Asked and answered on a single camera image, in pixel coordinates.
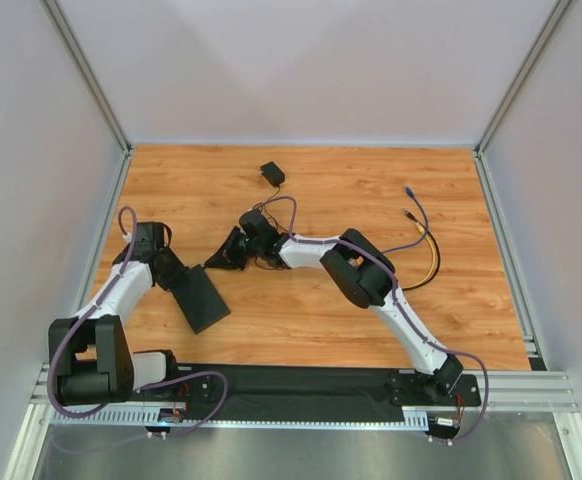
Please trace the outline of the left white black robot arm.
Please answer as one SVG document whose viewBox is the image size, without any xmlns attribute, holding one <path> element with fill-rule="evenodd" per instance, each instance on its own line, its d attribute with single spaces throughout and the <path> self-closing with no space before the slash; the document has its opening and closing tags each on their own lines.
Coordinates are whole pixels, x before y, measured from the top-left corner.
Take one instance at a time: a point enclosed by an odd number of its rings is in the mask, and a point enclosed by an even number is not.
<svg viewBox="0 0 582 480">
<path fill-rule="evenodd" d="M 151 288 L 167 291 L 188 270 L 170 249 L 171 237 L 162 222 L 138 223 L 125 235 L 127 245 L 96 295 L 72 317 L 50 325 L 47 395 L 60 414 L 87 417 L 174 377 L 171 351 L 132 354 L 124 333 L 124 323 Z"/>
</svg>

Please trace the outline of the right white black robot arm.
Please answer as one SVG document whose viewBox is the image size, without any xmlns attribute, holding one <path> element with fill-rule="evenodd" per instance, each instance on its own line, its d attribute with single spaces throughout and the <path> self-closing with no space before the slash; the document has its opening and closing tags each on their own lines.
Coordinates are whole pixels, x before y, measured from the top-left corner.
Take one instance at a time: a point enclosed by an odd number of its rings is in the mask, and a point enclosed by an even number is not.
<svg viewBox="0 0 582 480">
<path fill-rule="evenodd" d="M 344 297 L 375 313 L 407 352 L 424 387 L 433 395 L 452 394 L 463 365 L 440 343 L 407 301 L 395 267 L 364 235 L 348 229 L 339 236 L 311 238 L 275 228 L 260 211 L 244 213 L 204 266 L 243 270 L 249 261 L 270 268 L 325 271 Z"/>
</svg>

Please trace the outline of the black network switch box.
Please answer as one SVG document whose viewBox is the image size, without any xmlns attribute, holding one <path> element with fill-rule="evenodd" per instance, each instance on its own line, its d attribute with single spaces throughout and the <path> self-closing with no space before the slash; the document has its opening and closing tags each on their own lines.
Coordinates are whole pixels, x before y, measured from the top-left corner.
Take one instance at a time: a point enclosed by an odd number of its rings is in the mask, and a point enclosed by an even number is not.
<svg viewBox="0 0 582 480">
<path fill-rule="evenodd" d="M 230 314 L 230 309 L 201 265 L 180 268 L 168 290 L 194 334 L 200 334 Z"/>
</svg>

